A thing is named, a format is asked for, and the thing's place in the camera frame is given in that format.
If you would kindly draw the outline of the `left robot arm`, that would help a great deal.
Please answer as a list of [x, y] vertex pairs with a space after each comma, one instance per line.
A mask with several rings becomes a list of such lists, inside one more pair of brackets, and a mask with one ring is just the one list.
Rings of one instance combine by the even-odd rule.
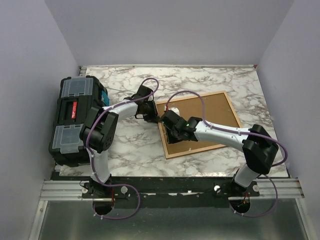
[[160, 118], [154, 102], [154, 93], [155, 91], [149, 87], [140, 85], [135, 94], [117, 104], [90, 109], [79, 137], [88, 152], [92, 169], [91, 179], [96, 182], [93, 191], [99, 197], [107, 197], [111, 191], [111, 185], [108, 183], [111, 173], [104, 154], [114, 141], [118, 122], [141, 115], [147, 123], [158, 123]]

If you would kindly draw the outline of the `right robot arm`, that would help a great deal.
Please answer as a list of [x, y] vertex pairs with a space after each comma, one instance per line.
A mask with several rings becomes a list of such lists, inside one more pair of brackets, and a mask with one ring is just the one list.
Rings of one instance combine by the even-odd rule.
[[230, 191], [241, 196], [260, 175], [267, 175], [279, 146], [266, 130], [255, 124], [251, 128], [236, 128], [208, 122], [200, 117], [185, 120], [172, 110], [160, 118], [170, 144], [181, 141], [214, 142], [232, 147], [244, 154], [245, 164], [234, 174]]

